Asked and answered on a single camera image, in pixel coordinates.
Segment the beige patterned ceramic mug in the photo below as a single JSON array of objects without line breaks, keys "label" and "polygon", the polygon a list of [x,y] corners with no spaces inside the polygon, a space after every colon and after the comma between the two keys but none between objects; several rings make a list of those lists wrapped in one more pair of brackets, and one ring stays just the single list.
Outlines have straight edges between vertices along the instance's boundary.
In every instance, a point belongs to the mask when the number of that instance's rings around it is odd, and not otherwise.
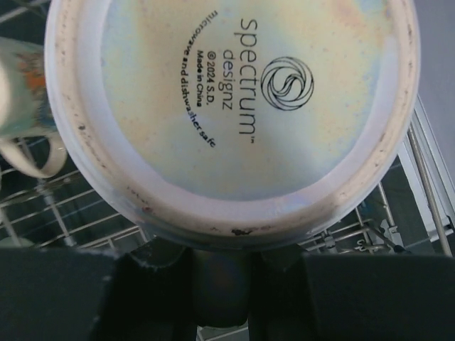
[{"label": "beige patterned ceramic mug", "polygon": [[[47,138],[47,161],[37,167],[15,142]],[[68,157],[53,119],[44,70],[43,47],[1,38],[1,155],[18,171],[34,178],[56,175]]]}]

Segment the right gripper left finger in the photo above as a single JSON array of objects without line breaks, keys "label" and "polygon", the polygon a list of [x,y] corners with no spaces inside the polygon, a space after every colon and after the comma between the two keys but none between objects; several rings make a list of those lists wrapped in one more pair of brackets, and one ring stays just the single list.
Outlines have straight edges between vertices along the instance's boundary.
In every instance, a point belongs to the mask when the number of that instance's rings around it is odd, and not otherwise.
[{"label": "right gripper left finger", "polygon": [[3,248],[1,339],[194,340],[188,267],[173,243]]}]

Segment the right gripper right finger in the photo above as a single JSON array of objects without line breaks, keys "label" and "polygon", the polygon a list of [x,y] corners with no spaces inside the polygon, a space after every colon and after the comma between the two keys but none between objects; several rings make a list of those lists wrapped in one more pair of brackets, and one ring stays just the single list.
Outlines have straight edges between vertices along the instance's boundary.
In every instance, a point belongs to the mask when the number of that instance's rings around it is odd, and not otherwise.
[{"label": "right gripper right finger", "polygon": [[251,340],[453,340],[454,259],[411,253],[246,255]]}]

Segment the orange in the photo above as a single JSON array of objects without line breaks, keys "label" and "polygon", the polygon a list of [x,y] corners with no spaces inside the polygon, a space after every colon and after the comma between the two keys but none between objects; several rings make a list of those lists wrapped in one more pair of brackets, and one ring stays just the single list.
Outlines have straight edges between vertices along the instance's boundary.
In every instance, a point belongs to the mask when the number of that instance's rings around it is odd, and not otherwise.
[{"label": "orange", "polygon": [[198,322],[247,318],[251,251],[358,206],[419,82],[413,1],[53,1],[58,131],[121,215],[194,249]]}]

